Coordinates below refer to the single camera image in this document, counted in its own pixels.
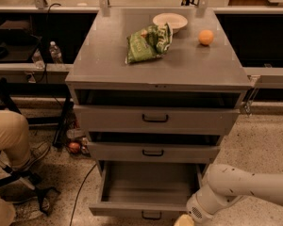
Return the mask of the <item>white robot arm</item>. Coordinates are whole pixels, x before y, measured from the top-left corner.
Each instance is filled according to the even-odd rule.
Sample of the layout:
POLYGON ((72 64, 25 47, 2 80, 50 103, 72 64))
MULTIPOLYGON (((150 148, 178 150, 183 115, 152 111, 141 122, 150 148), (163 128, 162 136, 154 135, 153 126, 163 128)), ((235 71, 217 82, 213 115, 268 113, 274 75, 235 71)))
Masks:
POLYGON ((207 180, 186 203, 186 214, 174 226, 203 225, 243 196, 283 206, 283 174, 254 173, 226 164, 212 164, 207 180))

